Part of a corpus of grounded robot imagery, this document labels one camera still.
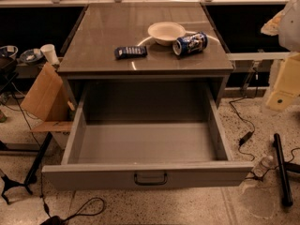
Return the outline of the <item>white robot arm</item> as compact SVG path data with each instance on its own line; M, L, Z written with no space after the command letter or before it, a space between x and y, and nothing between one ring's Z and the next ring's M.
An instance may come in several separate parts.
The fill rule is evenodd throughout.
M290 0L261 31L278 35L279 45L290 51L271 66L269 87L262 102L264 113L283 112L300 95L300 0Z

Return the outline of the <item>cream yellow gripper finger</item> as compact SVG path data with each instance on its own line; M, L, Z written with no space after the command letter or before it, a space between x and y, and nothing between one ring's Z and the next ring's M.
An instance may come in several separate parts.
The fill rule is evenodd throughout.
M272 111L282 112L300 95L300 53L292 53L282 60L271 86L265 106Z

